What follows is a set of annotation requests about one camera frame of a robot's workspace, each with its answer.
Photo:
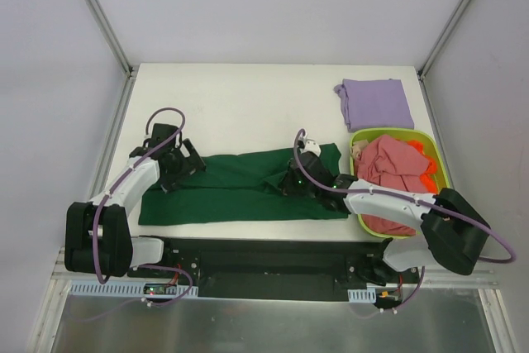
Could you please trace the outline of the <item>green polo shirt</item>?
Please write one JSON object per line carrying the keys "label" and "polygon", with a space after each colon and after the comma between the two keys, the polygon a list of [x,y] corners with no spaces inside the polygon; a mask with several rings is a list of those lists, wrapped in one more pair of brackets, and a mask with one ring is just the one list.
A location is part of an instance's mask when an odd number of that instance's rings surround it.
{"label": "green polo shirt", "polygon": [[292,158],[292,148],[205,157],[206,169],[179,182],[174,191],[152,185],[141,199],[138,224],[346,219],[315,198],[283,194],[280,183]]}

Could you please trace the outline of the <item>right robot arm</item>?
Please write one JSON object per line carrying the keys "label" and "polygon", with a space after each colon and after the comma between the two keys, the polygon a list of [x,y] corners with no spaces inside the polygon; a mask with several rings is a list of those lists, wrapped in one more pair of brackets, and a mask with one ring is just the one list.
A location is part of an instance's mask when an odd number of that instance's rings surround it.
{"label": "right robot arm", "polygon": [[384,239],[356,267],[362,279],[384,285],[414,267],[440,265],[470,275],[488,239],[488,223],[451,188],[438,194],[382,188],[350,174],[333,174],[312,152],[288,162],[279,188],[343,214],[380,217],[412,228],[415,236]]}

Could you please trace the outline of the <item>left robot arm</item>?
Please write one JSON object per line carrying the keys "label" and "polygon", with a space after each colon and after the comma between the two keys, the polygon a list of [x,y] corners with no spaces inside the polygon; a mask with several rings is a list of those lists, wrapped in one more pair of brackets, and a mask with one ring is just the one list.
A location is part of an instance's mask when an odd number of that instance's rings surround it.
{"label": "left robot arm", "polygon": [[157,237],[133,237],[128,216],[143,195],[156,186],[164,193],[206,169],[181,129],[154,124],[150,137],[130,154],[125,169],[87,202],[72,203],[66,213],[64,264],[68,271],[95,274],[103,283],[145,265],[158,278],[174,270],[174,257]]}

